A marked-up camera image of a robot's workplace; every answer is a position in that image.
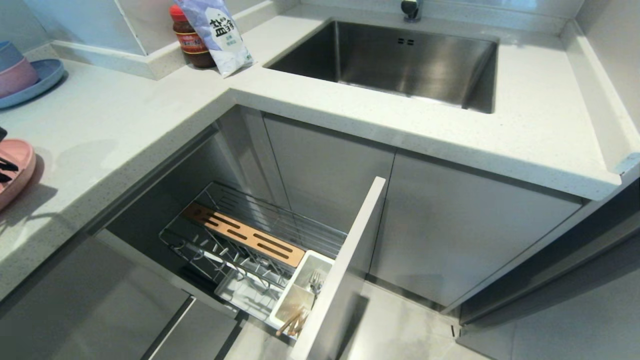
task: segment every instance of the salt bag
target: salt bag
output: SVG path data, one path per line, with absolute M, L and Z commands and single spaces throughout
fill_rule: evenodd
M 254 64 L 224 0 L 173 0 L 209 49 L 223 78 Z

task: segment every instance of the wire rack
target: wire rack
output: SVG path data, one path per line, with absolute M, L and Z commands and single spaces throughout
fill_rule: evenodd
M 193 200 L 303 250 L 337 256 L 346 234 L 320 222 L 272 205 L 213 181 Z M 205 278 L 216 293 L 265 320 L 295 268 L 265 256 L 181 216 L 160 232 L 160 240 Z

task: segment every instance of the red lid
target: red lid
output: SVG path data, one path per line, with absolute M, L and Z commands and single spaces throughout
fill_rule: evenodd
M 184 16 L 182 9 L 176 4 L 173 4 L 169 7 L 169 15 L 173 21 L 187 21 L 187 17 Z

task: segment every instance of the white quartz countertop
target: white quartz countertop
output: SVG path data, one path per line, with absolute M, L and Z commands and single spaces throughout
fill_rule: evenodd
M 495 113 L 400 97 L 263 66 L 328 21 L 499 42 Z M 243 35 L 258 63 L 230 78 L 183 67 L 160 81 L 64 61 L 69 76 L 0 110 L 9 138 L 33 144 L 35 181 L 0 213 L 0 299 L 128 187 L 235 104 L 603 199 L 606 170 L 562 43 L 550 35 L 394 14 L 298 6 Z

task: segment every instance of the kitchen sink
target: kitchen sink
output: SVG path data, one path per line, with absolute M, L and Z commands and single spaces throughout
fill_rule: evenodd
M 493 112 L 497 44 L 333 21 L 267 68 Z

